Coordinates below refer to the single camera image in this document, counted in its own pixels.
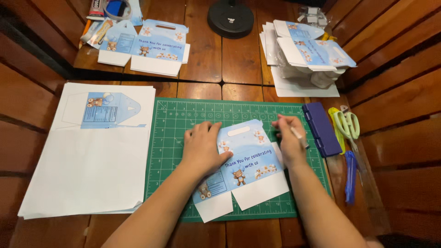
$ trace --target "green scissors handle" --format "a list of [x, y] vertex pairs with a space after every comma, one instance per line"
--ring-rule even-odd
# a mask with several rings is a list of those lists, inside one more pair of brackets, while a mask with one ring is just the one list
[[334, 113], [334, 120], [336, 120], [338, 130], [345, 138], [349, 140], [358, 139], [360, 125], [355, 114], [347, 112], [345, 117], [342, 111], [338, 111]]

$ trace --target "cutting mat grid lines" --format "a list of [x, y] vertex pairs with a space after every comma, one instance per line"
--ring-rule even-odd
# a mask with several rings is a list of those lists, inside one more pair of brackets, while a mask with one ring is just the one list
[[[271, 126], [271, 122], [277, 120], [278, 113], [297, 116], [302, 120], [307, 142], [311, 146], [307, 152], [308, 163], [330, 194], [328, 178], [324, 173], [324, 164], [315, 146], [309, 125], [304, 118], [302, 104], [155, 98], [153, 113], [150, 151], [146, 168], [145, 199], [153, 194], [181, 162], [183, 137], [186, 130], [192, 129], [194, 125], [206, 120], [212, 123], [222, 121], [222, 127], [228, 127], [247, 120], [258, 119], [263, 122], [263, 128], [271, 142], [274, 142], [277, 141], [276, 130]], [[233, 197], [233, 209], [233, 212], [219, 217], [215, 221], [297, 217], [291, 192], [244, 211], [239, 208]], [[186, 204], [180, 220], [183, 222], [202, 221], [191, 198]]]

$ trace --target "black lamp base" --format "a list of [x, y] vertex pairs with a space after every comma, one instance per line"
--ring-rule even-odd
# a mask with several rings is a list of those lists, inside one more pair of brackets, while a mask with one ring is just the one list
[[208, 25], [218, 35], [238, 39], [247, 36], [253, 29], [254, 15], [250, 8], [225, 0], [213, 4], [208, 10]]

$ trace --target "green cutting mat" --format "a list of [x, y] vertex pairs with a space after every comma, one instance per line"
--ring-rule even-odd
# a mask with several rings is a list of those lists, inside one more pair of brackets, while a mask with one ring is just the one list
[[[323, 161], [315, 146], [309, 125], [303, 116], [302, 104], [155, 98], [149, 143], [150, 151], [147, 158], [144, 200], [153, 194], [180, 163], [183, 152], [184, 132], [187, 129], [192, 129], [195, 124], [206, 120], [212, 123], [222, 121], [222, 127], [228, 127], [247, 120], [258, 119], [263, 122], [263, 128], [271, 142], [274, 142], [277, 140], [276, 131], [271, 126], [271, 121], [277, 119], [278, 113], [287, 116], [297, 116], [302, 120], [307, 132], [307, 141], [311, 147], [307, 152], [308, 163], [320, 179], [323, 187], [330, 194]], [[245, 211], [239, 208], [236, 200], [233, 198], [233, 208], [233, 212], [219, 217], [215, 221], [297, 217], [295, 202], [291, 192], [282, 194]], [[180, 220], [183, 222], [202, 221], [191, 198], [182, 211]]]

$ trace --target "hand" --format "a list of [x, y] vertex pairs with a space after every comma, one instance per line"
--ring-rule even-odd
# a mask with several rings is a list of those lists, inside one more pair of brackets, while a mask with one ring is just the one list
[[292, 133], [291, 127], [305, 139], [306, 132], [303, 129], [302, 122], [295, 116], [277, 115], [278, 120], [273, 121], [273, 127], [279, 129], [281, 133], [277, 134], [282, 137], [280, 150], [282, 152], [285, 166], [290, 169], [297, 164], [306, 163], [306, 149], [302, 147], [301, 142]]
[[222, 122], [211, 124], [204, 121], [197, 124], [184, 134], [184, 152], [179, 166], [185, 166], [190, 172], [201, 179], [215, 172], [233, 153], [217, 152], [217, 134]]

